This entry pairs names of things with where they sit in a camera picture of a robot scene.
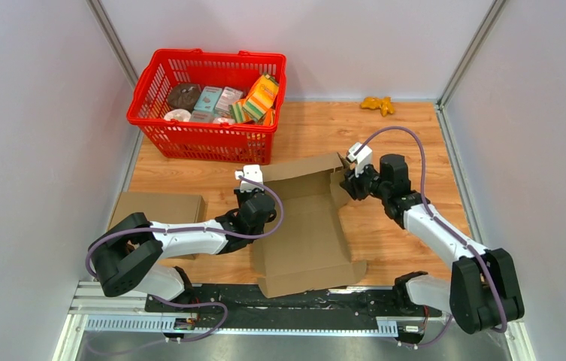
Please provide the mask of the cardboard sheet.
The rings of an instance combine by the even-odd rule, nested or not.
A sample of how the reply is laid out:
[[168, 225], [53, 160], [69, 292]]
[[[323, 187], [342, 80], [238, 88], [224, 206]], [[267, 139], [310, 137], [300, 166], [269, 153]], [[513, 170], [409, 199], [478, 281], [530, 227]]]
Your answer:
[[350, 200], [340, 186], [345, 170], [337, 153], [262, 167], [284, 212], [281, 226], [251, 246], [265, 297], [350, 286], [365, 276], [367, 263], [353, 260], [338, 215]]

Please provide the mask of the cardboard box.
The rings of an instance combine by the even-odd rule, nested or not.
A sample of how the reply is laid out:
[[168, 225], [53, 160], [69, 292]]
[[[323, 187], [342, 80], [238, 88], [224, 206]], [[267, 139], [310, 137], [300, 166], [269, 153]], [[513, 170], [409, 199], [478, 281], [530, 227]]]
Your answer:
[[207, 202], [200, 195], [123, 192], [107, 229], [134, 212], [143, 212], [148, 220], [160, 223], [200, 223], [207, 220]]

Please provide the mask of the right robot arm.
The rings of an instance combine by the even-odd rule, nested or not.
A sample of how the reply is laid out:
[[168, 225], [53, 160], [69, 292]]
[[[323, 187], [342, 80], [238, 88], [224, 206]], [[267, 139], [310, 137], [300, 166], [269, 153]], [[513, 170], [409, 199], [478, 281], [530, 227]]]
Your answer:
[[449, 267], [450, 281], [417, 271], [395, 279], [392, 304], [404, 315], [421, 306], [453, 316], [467, 334], [503, 329], [525, 316], [525, 306], [512, 256], [489, 249], [460, 232], [411, 187], [405, 158], [386, 154], [380, 167], [371, 153], [348, 153], [340, 186], [354, 200], [381, 201], [386, 216], [416, 236]]

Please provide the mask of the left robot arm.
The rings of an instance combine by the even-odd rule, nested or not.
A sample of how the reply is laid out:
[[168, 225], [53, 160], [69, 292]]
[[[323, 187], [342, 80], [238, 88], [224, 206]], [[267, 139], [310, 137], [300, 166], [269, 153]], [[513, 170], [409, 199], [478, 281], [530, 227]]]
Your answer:
[[159, 261], [194, 254], [233, 253], [268, 236], [266, 224], [281, 226], [280, 197], [267, 187], [236, 190], [238, 207], [201, 223], [167, 224], [135, 212], [95, 240], [86, 255], [87, 271], [106, 297], [130, 291], [164, 299], [176, 312], [189, 309], [194, 293], [184, 272]]

